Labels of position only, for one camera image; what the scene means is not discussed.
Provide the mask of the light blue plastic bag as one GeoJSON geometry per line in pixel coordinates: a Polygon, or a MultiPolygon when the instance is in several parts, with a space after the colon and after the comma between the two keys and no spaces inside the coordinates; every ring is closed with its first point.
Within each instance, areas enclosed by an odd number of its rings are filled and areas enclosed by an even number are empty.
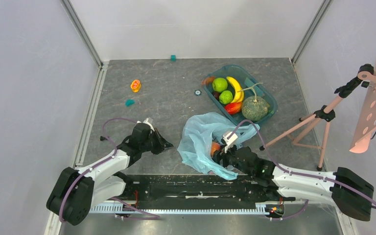
{"type": "Polygon", "coordinates": [[[225,180],[235,180],[237,173],[227,170],[211,158],[213,139],[221,141],[224,133],[235,128],[236,125],[229,119],[215,112],[190,117],[177,148],[182,163],[203,174],[213,173],[225,180]]]}

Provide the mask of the pink fake peach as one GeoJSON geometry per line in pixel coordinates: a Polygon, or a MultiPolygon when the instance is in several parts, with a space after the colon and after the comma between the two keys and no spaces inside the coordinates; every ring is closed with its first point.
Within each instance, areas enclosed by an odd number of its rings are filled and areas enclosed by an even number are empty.
{"type": "Polygon", "coordinates": [[[211,150],[210,150],[210,156],[213,156],[216,151],[219,151],[221,149],[221,146],[217,142],[211,143],[211,150]]]}

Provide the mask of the green netted fake melon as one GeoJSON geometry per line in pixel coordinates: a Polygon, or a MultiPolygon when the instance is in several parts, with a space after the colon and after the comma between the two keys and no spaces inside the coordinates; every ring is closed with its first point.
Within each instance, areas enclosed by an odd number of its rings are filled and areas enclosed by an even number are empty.
{"type": "Polygon", "coordinates": [[[242,103],[242,115],[253,122],[260,121],[269,112],[270,105],[260,96],[248,97],[242,103]]]}

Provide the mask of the green fake apple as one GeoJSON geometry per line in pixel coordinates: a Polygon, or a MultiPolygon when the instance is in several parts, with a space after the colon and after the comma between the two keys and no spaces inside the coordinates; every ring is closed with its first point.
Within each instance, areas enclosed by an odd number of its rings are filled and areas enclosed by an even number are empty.
{"type": "Polygon", "coordinates": [[[212,82],[212,88],[215,92],[222,93],[228,87],[228,82],[225,78],[219,77],[212,82]]]}

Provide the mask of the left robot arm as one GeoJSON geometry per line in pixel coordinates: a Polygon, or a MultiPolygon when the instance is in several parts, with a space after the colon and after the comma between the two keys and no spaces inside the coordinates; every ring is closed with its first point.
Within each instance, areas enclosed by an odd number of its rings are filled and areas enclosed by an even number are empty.
{"type": "Polygon", "coordinates": [[[115,196],[125,200],[133,196],[134,186],[120,171],[137,162],[145,152],[158,155],[172,147],[149,122],[137,122],[132,134],[115,144],[102,159],[78,169],[63,169],[46,208],[58,215],[61,222],[78,225],[93,207],[104,201],[115,196]]]}

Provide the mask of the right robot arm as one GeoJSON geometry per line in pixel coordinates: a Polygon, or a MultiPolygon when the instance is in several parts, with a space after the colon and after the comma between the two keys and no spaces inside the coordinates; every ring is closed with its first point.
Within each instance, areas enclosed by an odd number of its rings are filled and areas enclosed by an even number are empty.
{"type": "Polygon", "coordinates": [[[263,187],[270,200],[306,199],[337,207],[344,215],[370,221],[374,187],[348,168],[309,171],[259,158],[249,147],[216,150],[212,159],[223,167],[233,166],[263,187]]]}

